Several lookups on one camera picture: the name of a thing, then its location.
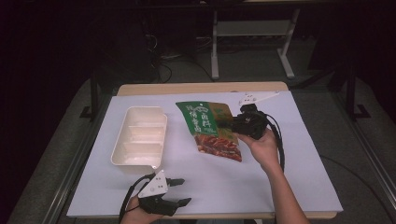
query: forearm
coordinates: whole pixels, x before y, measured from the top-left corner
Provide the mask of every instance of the forearm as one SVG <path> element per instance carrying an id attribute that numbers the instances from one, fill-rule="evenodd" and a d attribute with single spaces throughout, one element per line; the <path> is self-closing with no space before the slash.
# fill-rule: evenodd
<path id="1" fill-rule="evenodd" d="M 267 171 L 267 174 L 271 183 L 277 223 L 309 223 L 280 166 Z"/>

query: white tabletop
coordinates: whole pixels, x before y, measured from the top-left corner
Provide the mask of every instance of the white tabletop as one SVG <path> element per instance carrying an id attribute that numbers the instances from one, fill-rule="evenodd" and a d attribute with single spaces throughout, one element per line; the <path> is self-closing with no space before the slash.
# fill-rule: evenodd
<path id="1" fill-rule="evenodd" d="M 240 143 L 242 162 L 198 152 L 175 102 L 208 101 L 239 112 L 244 92 L 115 96 L 106 112 L 77 191 L 70 217 L 117 217 L 128 188 L 142 175 L 125 174 L 110 161 L 125 112 L 130 106 L 160 106 L 168 117 L 162 169 L 186 182 L 170 188 L 165 199 L 192 198 L 176 217 L 268 217 L 274 212 L 266 174 Z M 284 142 L 285 174 L 303 210 L 315 214 L 343 210 L 290 91 L 256 104 L 278 122 Z"/>

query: human arm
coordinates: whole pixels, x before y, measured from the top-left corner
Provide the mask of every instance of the human arm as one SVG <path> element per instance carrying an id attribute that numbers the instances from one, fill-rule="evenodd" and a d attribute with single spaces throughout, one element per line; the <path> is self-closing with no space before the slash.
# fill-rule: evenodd
<path id="1" fill-rule="evenodd" d="M 259 140 L 242 134 L 238 134 L 237 136 L 247 144 L 254 159 L 268 175 L 277 223 L 309 223 L 280 167 L 274 133 L 266 129 L 264 135 Z"/>
<path id="2" fill-rule="evenodd" d="M 137 199 L 137 196 L 134 196 L 129 200 L 125 210 L 128 212 L 125 212 L 121 224 L 149 224 L 163 217 L 163 215 L 148 214 L 138 205 L 139 205 L 139 200 Z"/>

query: person's right hand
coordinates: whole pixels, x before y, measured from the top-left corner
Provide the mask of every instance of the person's right hand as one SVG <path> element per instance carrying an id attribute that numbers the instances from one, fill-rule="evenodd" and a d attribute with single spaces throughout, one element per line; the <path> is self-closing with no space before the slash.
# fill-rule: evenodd
<path id="1" fill-rule="evenodd" d="M 254 159 L 267 174 L 270 171 L 274 171 L 274 169 L 280 168 L 276 138 L 270 129 L 265 129 L 263 136 L 259 140 L 243 134 L 237 134 L 237 137 L 247 144 Z"/>

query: human hand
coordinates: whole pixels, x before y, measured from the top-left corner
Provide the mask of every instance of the human hand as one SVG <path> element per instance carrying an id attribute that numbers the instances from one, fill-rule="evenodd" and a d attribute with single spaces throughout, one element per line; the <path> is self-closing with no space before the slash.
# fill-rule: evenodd
<path id="1" fill-rule="evenodd" d="M 254 159 L 262 166 L 265 173 L 279 169 L 276 138 L 270 129 L 265 129 L 262 137 L 255 140 L 247 135 L 237 133 L 236 136 L 247 144 Z"/>
<path id="2" fill-rule="evenodd" d="M 125 212 L 121 224 L 149 224 L 163 217 L 163 215 L 149 214 L 145 212 L 142 208 L 140 208 L 137 195 L 129 200 L 128 206 L 126 207 L 125 211 L 129 212 Z"/>

